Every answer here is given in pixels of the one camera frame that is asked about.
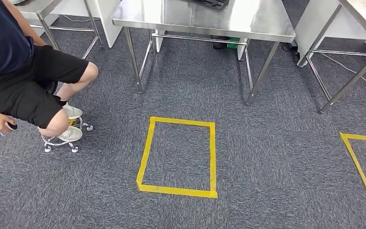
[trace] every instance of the navy t-shirt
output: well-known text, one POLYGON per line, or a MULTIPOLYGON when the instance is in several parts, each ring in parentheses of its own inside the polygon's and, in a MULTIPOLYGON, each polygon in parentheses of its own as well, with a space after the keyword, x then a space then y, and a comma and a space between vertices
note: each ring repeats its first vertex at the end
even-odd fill
POLYGON ((0 0, 0 75, 22 67, 33 55, 33 39, 25 37, 19 24, 0 0))

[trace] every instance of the green object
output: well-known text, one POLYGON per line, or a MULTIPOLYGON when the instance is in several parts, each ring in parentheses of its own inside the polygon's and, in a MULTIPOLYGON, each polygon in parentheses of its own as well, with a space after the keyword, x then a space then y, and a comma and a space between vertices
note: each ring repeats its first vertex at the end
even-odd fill
MULTIPOLYGON (((237 37, 231 37, 229 39, 229 41, 231 41, 231 42, 238 42, 239 41, 239 38, 237 38, 237 37)), ((228 44, 226 47, 228 49, 237 49, 238 48, 238 45, 237 44, 228 44)))

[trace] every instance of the stainless steel table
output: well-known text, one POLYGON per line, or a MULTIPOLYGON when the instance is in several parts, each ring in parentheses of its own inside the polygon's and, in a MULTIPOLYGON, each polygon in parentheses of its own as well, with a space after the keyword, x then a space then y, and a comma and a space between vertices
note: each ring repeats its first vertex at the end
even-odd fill
POLYGON ((321 87, 325 97, 327 99, 327 103, 325 106, 320 110, 320 113, 324 113, 328 110, 328 108, 333 105, 345 92, 346 90, 350 89, 353 84, 360 79, 366 73, 366 66, 364 66, 353 78, 351 78, 343 87, 340 89, 339 92, 336 93, 333 97, 329 95, 325 85, 323 84, 318 71, 316 70, 313 62, 311 61, 311 55, 313 53, 328 53, 328 54, 340 54, 340 55, 355 55, 355 56, 366 56, 366 53, 360 52, 341 52, 341 51, 333 51, 333 50, 317 50, 317 46, 321 39, 324 37, 327 29, 330 27, 332 22, 335 20, 336 16, 340 12, 342 8, 345 8, 357 21, 360 25, 366 30, 366 0, 338 0, 339 5, 323 27, 321 32, 319 33, 318 37, 315 39, 314 43, 312 44, 312 48, 306 53, 303 60, 301 60, 301 65, 303 63, 308 62, 309 66, 311 67, 312 72, 314 73, 319 86, 321 87))
POLYGON ((62 0, 27 0, 20 4, 17 4, 17 9, 28 19, 31 20, 38 20, 41 23, 41 26, 32 23, 30 26, 34 28, 42 28, 46 32, 49 40, 51 41, 54 49, 61 50, 58 46, 58 43, 55 41, 54 36, 50 29, 53 30, 67 30, 67 31, 85 31, 85 32, 95 32, 96 36, 93 39, 92 43, 89 45, 87 51, 82 56, 85 59, 90 51, 92 50, 95 43, 99 40, 100 47, 103 47, 102 39, 100 38, 99 31, 97 29, 96 23, 92 16, 92 12, 87 0, 83 0, 86 10, 88 12, 89 19, 91 20, 93 29, 84 29, 84 28, 67 28, 67 27, 49 27, 45 22, 45 18, 55 9, 55 7, 61 2, 62 0))
POLYGON ((250 73, 249 57, 245 48, 250 86, 247 103, 253 99, 279 43, 290 43, 295 38, 294 29, 281 0, 230 0, 229 4, 221 11, 184 0, 123 0, 113 14, 112 22, 113 25, 124 26, 140 93, 142 92, 141 78, 145 63, 149 52, 154 50, 153 37, 232 43, 246 47, 250 39, 274 42, 254 85, 250 73), (135 59, 130 27, 149 29, 150 41, 140 71, 135 59), (239 37, 247 39, 247 42, 159 35, 153 30, 239 37))

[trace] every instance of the white sneaker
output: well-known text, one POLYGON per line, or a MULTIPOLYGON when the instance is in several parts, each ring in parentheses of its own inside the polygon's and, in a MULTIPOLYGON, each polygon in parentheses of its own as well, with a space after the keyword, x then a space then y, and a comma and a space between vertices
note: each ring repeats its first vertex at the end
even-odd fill
POLYGON ((81 109, 70 106, 70 105, 68 105, 68 103, 66 103, 63 106, 63 108, 64 108, 65 112, 67 113, 70 120, 75 119, 75 118, 79 118, 83 114, 83 111, 81 109))
POLYGON ((74 126, 69 126, 62 135, 58 136, 64 142, 75 142, 82 138, 82 130, 74 126))

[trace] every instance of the electrical cord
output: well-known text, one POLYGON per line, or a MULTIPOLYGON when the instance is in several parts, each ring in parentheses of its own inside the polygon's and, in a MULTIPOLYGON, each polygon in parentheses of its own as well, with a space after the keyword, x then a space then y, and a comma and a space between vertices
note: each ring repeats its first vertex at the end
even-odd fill
POLYGON ((288 43, 284 43, 281 45, 281 49, 284 50, 284 52, 290 52, 291 55, 293 56, 293 61, 295 63, 297 63, 300 59, 300 55, 299 55, 299 52, 298 52, 298 47, 295 46, 293 47, 291 44, 288 44, 288 43))
POLYGON ((88 21, 91 21, 90 19, 88 19, 88 20, 82 20, 82 21, 80 21, 80 20, 73 20, 73 19, 71 19, 71 18, 69 18, 67 15, 63 15, 66 19, 68 19, 68 20, 70 20, 70 21, 72 21, 72 22, 88 22, 88 21))
POLYGON ((357 72, 355 72, 355 71, 353 71, 353 70, 351 70, 351 69, 347 68, 347 67, 346 67, 346 66, 344 66, 342 63, 340 63, 340 62, 338 62, 338 61, 334 60, 333 58, 329 57, 328 55, 323 54, 323 53, 321 53, 321 55, 323 55, 324 57, 326 57, 326 58, 330 59, 331 61, 333 61, 333 62, 335 62, 335 63, 339 64, 340 66, 342 66, 344 69, 348 70, 349 72, 352 72, 352 73, 354 73, 354 74, 357 74, 357 72))

